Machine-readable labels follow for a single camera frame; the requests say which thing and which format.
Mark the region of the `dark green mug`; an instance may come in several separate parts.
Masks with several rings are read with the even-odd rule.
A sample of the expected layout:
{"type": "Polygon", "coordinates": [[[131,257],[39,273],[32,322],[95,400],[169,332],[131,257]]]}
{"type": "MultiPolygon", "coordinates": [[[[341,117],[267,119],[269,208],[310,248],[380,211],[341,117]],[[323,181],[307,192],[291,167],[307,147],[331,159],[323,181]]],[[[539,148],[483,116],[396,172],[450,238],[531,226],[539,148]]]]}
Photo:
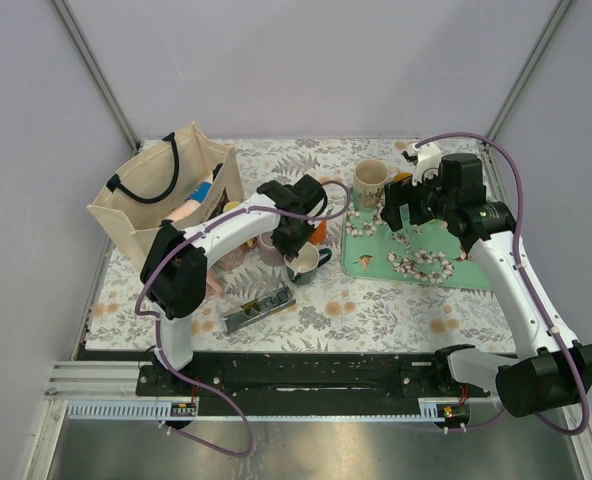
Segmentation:
{"type": "Polygon", "coordinates": [[[288,280],[297,286],[311,283],[318,269],[331,260],[332,254],[330,248],[305,243],[295,257],[285,257],[288,280]]]}

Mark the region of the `beige floral mug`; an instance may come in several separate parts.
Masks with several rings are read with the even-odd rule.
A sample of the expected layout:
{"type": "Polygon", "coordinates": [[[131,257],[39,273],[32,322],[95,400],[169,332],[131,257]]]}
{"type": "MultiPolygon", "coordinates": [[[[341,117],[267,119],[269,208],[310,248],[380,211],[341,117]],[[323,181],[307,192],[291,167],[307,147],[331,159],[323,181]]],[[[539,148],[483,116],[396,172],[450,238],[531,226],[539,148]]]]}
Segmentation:
{"type": "Polygon", "coordinates": [[[400,170],[376,158],[360,160],[354,170],[352,198],[360,212],[373,212],[383,195],[385,184],[400,170]]]}

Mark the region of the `pink round mug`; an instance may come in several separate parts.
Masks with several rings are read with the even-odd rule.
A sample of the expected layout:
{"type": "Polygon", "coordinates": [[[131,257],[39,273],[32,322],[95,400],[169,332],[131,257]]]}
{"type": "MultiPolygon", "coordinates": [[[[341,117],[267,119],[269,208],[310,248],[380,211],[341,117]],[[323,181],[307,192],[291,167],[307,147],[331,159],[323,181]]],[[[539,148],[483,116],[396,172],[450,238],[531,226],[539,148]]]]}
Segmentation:
{"type": "Polygon", "coordinates": [[[244,263],[245,256],[245,249],[242,246],[239,246],[221,257],[216,262],[216,267],[222,271],[233,271],[244,263]]]}

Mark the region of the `blue butterfly mug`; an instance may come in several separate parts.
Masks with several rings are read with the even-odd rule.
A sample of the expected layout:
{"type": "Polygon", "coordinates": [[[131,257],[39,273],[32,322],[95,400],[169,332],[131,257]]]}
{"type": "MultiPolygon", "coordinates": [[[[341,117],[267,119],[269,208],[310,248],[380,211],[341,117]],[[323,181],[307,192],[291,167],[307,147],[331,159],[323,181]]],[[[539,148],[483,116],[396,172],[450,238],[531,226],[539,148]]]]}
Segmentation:
{"type": "Polygon", "coordinates": [[[409,172],[400,172],[394,176],[392,181],[394,183],[409,183],[413,179],[413,174],[409,172]]]}

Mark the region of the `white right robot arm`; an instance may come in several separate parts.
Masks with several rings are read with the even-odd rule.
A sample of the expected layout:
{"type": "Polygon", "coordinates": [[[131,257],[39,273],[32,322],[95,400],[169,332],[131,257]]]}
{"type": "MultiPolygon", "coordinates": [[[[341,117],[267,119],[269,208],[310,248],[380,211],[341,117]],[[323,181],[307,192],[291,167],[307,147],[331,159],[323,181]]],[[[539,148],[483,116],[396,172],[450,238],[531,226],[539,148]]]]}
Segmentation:
{"type": "Polygon", "coordinates": [[[472,385],[497,394],[517,418],[574,404],[588,410],[592,344],[578,340],[547,297],[511,211],[488,199],[476,155],[448,154],[387,183],[381,217],[392,231],[405,223],[445,222],[483,272],[510,326],[514,358],[470,345],[438,351],[444,363],[431,371],[438,393],[451,396],[472,385]]]}

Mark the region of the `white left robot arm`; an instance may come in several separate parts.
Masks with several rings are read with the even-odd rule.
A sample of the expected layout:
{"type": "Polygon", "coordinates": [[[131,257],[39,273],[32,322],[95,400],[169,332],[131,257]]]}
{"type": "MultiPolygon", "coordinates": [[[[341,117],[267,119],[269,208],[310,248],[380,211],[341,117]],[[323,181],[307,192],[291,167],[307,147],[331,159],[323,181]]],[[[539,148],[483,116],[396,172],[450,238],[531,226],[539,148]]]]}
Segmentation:
{"type": "Polygon", "coordinates": [[[140,273],[135,313],[155,318],[158,383],[172,395],[192,386],[192,313],[206,298],[208,270],[222,257],[269,232],[273,246],[297,256],[315,231],[311,213],[327,204],[324,187],[306,175],[293,185],[261,185],[241,205],[184,230],[162,226],[140,273]]]}

